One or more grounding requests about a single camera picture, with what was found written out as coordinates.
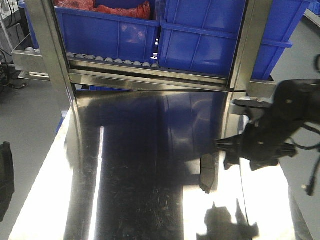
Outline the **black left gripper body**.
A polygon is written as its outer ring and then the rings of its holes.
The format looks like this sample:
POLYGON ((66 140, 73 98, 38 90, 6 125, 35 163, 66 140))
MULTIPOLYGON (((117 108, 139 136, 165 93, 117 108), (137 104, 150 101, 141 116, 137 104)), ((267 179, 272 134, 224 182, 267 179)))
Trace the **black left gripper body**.
POLYGON ((9 209, 12 196, 15 193, 15 173, 11 144, 4 141, 0 145, 0 221, 9 209))

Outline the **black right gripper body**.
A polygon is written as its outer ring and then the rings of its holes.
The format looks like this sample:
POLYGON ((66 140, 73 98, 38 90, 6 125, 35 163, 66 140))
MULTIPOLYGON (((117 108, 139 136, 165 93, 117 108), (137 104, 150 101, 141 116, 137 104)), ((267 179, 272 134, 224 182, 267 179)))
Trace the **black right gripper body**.
POLYGON ((276 88, 271 107, 261 117, 248 115, 238 151, 226 151, 224 168, 250 161, 252 171, 277 166, 279 158, 293 157, 297 152, 286 143, 305 123, 320 122, 320 81, 295 79, 282 81, 276 88))

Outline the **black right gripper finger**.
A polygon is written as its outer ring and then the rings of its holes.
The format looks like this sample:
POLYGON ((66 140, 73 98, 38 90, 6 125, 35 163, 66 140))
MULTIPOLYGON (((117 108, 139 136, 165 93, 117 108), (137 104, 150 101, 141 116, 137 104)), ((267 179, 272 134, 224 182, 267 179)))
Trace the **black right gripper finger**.
POLYGON ((237 152, 241 145, 241 136, 231 136, 224 139, 214 140, 214 146, 216 149, 224 152, 237 152))

